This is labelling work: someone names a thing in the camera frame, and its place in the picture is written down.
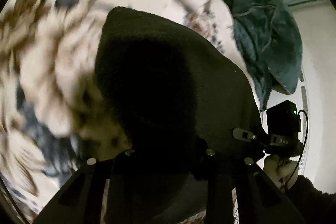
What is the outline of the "gloved right hand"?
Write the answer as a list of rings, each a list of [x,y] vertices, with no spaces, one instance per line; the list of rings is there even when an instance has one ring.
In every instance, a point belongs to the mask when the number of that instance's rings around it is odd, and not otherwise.
[[[289,160],[281,165],[279,156],[269,155],[264,159],[263,171],[282,192],[285,192],[297,181],[297,163],[297,161]]]

